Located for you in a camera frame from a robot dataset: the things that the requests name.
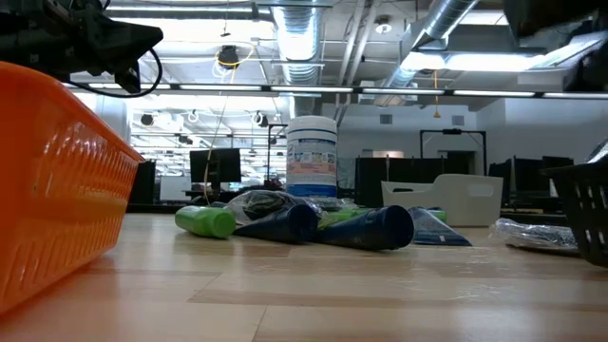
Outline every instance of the plastic packaging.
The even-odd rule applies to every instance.
[[[465,237],[456,233],[438,218],[438,216],[441,216],[442,211],[434,210],[431,212],[422,207],[413,207],[409,208],[408,212],[413,218],[414,227],[416,228],[414,243],[441,246],[472,246]]]
[[[297,204],[307,204],[307,202],[280,191],[252,190],[236,196],[226,204],[226,207],[235,214],[238,224],[249,224]],[[321,215],[318,207],[313,203],[308,204],[319,216]]]
[[[568,227],[521,224],[500,218],[490,226],[490,238],[506,245],[549,252],[578,254],[577,242]]]
[[[311,241],[318,218],[307,204],[282,207],[278,211],[239,227],[234,235],[270,241],[301,243]]]
[[[318,230],[323,230],[334,223],[341,222],[347,219],[356,218],[359,215],[368,212],[370,209],[343,209],[338,212],[324,212],[319,221]]]
[[[287,130],[287,192],[301,197],[337,195],[335,121],[323,116],[300,116]]]
[[[392,205],[369,210],[316,233],[316,242],[371,251],[395,250],[409,245],[414,225],[408,211]]]
[[[207,238],[228,238],[237,228],[235,217],[229,210],[193,205],[178,210],[175,224],[194,235]]]

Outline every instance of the tub label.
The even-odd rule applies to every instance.
[[[287,144],[288,187],[292,185],[326,185],[332,187],[332,191],[335,193],[335,152],[335,142],[329,140],[293,139],[289,141]]]

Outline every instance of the black cable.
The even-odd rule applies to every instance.
[[[161,58],[159,58],[159,55],[156,53],[156,51],[151,48],[150,49],[150,53],[152,54],[152,56],[154,57],[154,60],[156,61],[157,66],[159,67],[159,74],[156,78],[156,81],[154,81],[154,84],[147,90],[142,91],[141,93],[138,94],[113,94],[113,93],[108,93],[105,91],[101,91],[95,88],[92,88],[88,85],[81,85],[79,83],[75,83],[72,81],[67,82],[70,85],[79,87],[80,89],[84,89],[86,91],[90,91],[94,94],[98,94],[98,95],[104,95],[104,96],[108,96],[108,97],[113,97],[113,98],[118,98],[118,99],[136,99],[136,98],[140,98],[142,96],[148,95],[150,94],[152,91],[156,90],[157,86],[159,86],[159,84],[161,83],[162,80],[162,63],[161,63]]]

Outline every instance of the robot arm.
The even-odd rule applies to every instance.
[[[112,21],[100,0],[9,0],[0,5],[0,61],[70,81],[87,71],[114,75],[129,93],[141,92],[138,60],[162,31]]]

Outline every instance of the wall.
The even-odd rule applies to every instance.
[[[608,137],[608,102],[510,99],[506,120],[512,154],[570,157],[580,163]]]
[[[499,100],[477,113],[477,125],[487,132],[489,163],[514,155],[569,157],[580,163],[608,136],[608,102]]]
[[[331,117],[333,110],[332,104],[324,104],[324,115]],[[419,106],[351,105],[338,129],[338,157],[356,158],[364,149],[371,149],[403,151],[406,158],[419,158],[419,131],[453,128],[452,115],[465,116],[465,125],[458,128],[476,129],[476,113],[469,112],[464,105],[443,105],[439,112],[441,118],[433,118],[434,106],[421,109]],[[392,124],[380,124],[380,114],[392,114]],[[474,137],[481,143],[480,136]],[[482,148],[468,135],[425,134],[425,157],[438,158],[438,151],[474,151],[476,168],[482,169]]]
[[[505,125],[505,99],[495,101],[477,113],[477,129],[484,130],[486,134],[488,165],[512,157],[506,142]]]

